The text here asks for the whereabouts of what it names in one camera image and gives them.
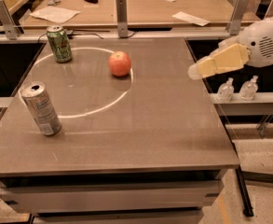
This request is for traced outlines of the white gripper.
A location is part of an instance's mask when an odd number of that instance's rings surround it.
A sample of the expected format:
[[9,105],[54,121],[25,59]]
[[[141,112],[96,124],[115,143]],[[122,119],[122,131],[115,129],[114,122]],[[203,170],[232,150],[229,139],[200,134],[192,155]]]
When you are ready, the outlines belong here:
[[219,42],[217,50],[188,68],[188,75],[197,80],[239,70],[245,64],[253,67],[273,64],[273,17],[257,21],[239,36]]

